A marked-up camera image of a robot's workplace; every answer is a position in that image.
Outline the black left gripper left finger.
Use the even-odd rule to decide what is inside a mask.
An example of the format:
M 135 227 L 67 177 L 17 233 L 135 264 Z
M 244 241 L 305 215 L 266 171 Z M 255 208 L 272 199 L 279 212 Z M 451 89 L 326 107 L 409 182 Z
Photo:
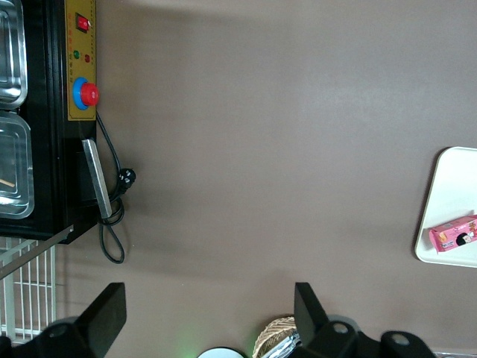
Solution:
M 127 320 L 123 283 L 109 284 L 77 317 L 56 321 L 37 337 L 39 357 L 105 357 Z

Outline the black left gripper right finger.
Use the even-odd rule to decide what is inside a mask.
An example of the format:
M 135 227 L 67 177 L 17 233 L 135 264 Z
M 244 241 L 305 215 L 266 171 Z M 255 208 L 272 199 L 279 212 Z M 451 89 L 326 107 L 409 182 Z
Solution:
M 327 315 L 311 285 L 294 287 L 294 320 L 301 346 L 294 357 L 378 357 L 379 343 L 350 318 Z

